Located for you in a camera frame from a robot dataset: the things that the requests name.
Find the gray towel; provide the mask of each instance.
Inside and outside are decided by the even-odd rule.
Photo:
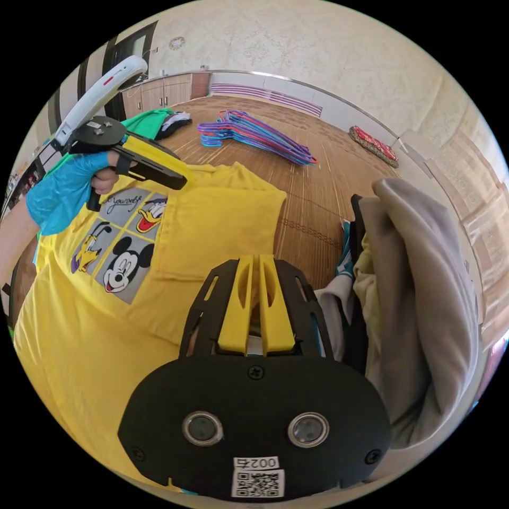
[[[380,301],[380,351],[369,366],[393,449],[430,438],[450,417],[477,362],[473,283],[447,209],[401,179],[360,202]]]

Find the wooden cabinet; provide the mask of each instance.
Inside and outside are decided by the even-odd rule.
[[[191,82],[191,74],[164,78],[164,105],[171,107],[189,101],[191,99]]]
[[[143,111],[157,110],[163,107],[163,87],[144,88],[142,86]]]
[[[142,90],[140,86],[135,86],[132,89],[125,90],[122,92],[122,98],[124,100],[126,118],[136,117],[136,115],[144,111],[142,106]]]
[[[189,73],[150,80],[122,92],[126,117],[142,111],[170,108],[191,99],[205,97],[210,83],[209,73]]]

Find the pluto print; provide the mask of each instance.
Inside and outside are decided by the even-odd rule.
[[[104,252],[119,234],[120,229],[108,221],[98,219],[79,243],[71,259],[71,273],[92,274]]]

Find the pile of hangers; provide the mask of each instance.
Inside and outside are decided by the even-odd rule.
[[[215,122],[200,124],[198,132],[201,143],[206,147],[220,147],[222,140],[234,139],[278,154],[301,166],[317,163],[308,147],[293,141],[277,129],[249,116],[244,111],[221,111]]]

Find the black mount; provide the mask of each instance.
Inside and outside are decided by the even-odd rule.
[[[369,381],[332,358],[323,313],[298,269],[275,260],[295,334],[293,351],[249,357],[219,349],[238,263],[212,270],[189,311],[179,358],[152,372],[132,394],[118,432],[125,451],[144,477],[163,486],[171,479],[174,486],[225,501],[280,502],[366,480],[389,447],[389,420]],[[224,436],[214,445],[185,437],[183,422],[197,411],[221,422]],[[310,412],[327,420],[329,434],[304,448],[292,443],[288,427]],[[284,470],[284,480],[265,470],[255,472],[258,487],[269,479],[265,491],[234,486],[234,458],[260,457],[277,457],[275,470]],[[284,492],[275,490],[270,475],[279,476]]]

